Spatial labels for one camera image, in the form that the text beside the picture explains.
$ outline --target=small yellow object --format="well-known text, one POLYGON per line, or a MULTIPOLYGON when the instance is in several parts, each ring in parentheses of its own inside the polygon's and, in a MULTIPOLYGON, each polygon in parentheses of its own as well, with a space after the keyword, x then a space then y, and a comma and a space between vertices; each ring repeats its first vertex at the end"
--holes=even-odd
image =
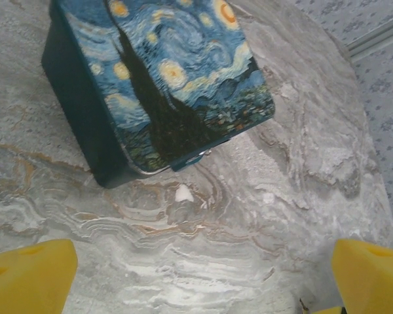
POLYGON ((210 16, 206 13, 199 14, 199 19, 207 27, 212 27, 214 24, 210 16))
POLYGON ((128 8, 122 1, 114 0, 111 2, 110 7, 111 7, 111 12, 115 16, 121 16, 124 18, 125 16, 128 16, 130 14, 128 8))
POLYGON ((348 314, 393 314, 393 250, 339 240, 332 268, 348 314))
POLYGON ((70 240, 0 254, 0 314, 60 314, 77 269, 70 240))
POLYGON ((192 0, 179 0, 179 2, 186 7, 192 5, 192 0))
POLYGON ((113 66, 113 71, 120 80, 129 80, 130 71, 122 62, 118 62, 113 66))
POLYGON ((153 32, 150 32, 147 34, 147 39, 150 43, 152 44, 156 44, 158 39, 157 39, 157 35, 153 32))
POLYGON ((314 312, 313 314, 343 314, 346 313, 343 307, 334 307, 331 309, 325 309, 323 311, 314 312))

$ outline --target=gray marble table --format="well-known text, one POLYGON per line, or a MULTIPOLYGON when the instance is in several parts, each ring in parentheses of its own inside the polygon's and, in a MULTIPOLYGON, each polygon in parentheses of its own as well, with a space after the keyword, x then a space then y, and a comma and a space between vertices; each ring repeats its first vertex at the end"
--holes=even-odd
POLYGON ((0 252, 74 241, 65 313, 298 313, 338 304, 335 240, 393 248, 345 51, 295 7, 232 0, 276 118, 197 166, 115 190, 90 174, 39 60, 48 0, 0 1, 0 252))

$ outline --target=marble veining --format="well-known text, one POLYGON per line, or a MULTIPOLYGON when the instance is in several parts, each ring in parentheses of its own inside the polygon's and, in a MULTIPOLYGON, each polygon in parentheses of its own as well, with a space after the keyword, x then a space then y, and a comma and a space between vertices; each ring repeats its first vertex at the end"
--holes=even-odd
POLYGON ((71 238, 65 313, 299 313, 340 303, 340 237, 393 248, 355 74, 292 5, 233 0, 276 117, 198 165, 93 180, 39 60, 47 0, 0 2, 0 251, 71 238))

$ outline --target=box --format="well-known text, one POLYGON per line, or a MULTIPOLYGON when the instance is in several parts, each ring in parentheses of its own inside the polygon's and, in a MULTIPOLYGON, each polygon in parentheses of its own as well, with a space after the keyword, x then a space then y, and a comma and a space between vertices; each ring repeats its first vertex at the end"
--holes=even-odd
POLYGON ((274 102, 224 0, 52 0, 42 64, 97 182, 199 161, 274 102))

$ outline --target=blue box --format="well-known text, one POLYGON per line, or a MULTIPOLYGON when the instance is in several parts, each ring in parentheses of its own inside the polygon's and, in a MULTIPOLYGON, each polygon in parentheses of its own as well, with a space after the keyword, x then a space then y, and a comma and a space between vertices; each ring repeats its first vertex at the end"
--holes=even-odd
POLYGON ((52 0, 50 16, 42 64, 104 187, 179 170, 274 114, 224 0, 52 0))

